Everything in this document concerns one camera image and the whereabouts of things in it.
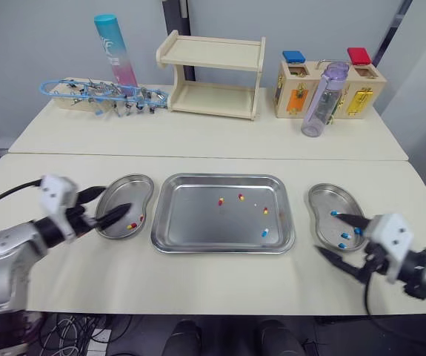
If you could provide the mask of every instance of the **blue lid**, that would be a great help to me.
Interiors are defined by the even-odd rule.
[[[304,63],[305,59],[299,50],[284,50],[282,54],[287,63]]]
[[[117,22],[117,17],[113,13],[103,13],[97,15],[94,18],[94,22],[97,24],[115,24]]]

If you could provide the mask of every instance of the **cylindrical container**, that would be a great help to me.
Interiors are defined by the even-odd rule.
[[[133,73],[132,65],[130,65],[116,16],[109,13],[97,15],[94,18],[94,23],[101,36],[102,47],[109,59],[117,82],[121,85],[137,86],[136,76]]]
[[[318,137],[322,134],[341,96],[348,71],[349,66],[343,62],[330,63],[326,67],[303,119],[302,133],[309,137]]]

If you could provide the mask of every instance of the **rectangular metal tray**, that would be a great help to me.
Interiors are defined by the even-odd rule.
[[[163,183],[151,238],[163,252],[279,254],[295,231],[287,191],[273,176],[176,174]]]

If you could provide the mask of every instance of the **wooden shelf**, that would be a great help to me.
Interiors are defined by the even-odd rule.
[[[261,42],[178,36],[160,59],[171,65],[249,70],[259,68]]]
[[[253,88],[185,81],[171,109],[251,119],[253,99]]]
[[[158,65],[173,65],[175,84],[168,109],[254,119],[264,63],[265,37],[259,41],[179,36],[174,30],[156,51]],[[184,65],[256,72],[254,88],[191,82]]]

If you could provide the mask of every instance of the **kidney-shaped metal tray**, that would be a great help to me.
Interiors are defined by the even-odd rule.
[[[129,202],[129,211],[105,230],[96,229],[107,239],[124,239],[138,234],[147,219],[147,204],[153,193],[152,180],[143,174],[130,174],[109,185],[96,209],[96,218],[110,209]]]
[[[351,194],[337,185],[324,183],[315,185],[308,191],[308,200],[315,214],[316,235],[320,241],[327,247],[340,251],[355,251],[362,247],[364,237],[357,234],[353,226],[331,214],[336,211],[362,217],[362,210]]]
[[[292,246],[295,234],[279,179],[176,174],[162,186],[151,237],[163,252],[278,254]]]

